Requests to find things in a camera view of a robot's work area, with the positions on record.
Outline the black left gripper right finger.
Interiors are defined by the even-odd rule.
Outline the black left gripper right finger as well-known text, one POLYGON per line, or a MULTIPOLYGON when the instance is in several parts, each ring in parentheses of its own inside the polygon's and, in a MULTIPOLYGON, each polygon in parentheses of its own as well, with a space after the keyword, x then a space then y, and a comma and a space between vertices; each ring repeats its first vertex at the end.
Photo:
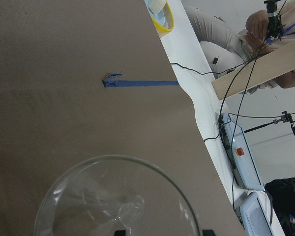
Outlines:
POLYGON ((203 236, 215 236, 215 232, 212 229, 203 229, 203 236))

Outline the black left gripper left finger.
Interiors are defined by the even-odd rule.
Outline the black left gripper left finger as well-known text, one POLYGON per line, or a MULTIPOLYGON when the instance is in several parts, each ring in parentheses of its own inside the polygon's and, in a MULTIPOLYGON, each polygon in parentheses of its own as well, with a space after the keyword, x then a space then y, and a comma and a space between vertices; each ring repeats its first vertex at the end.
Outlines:
POLYGON ((117 230, 114 232, 114 236, 126 236, 126 230, 117 230))

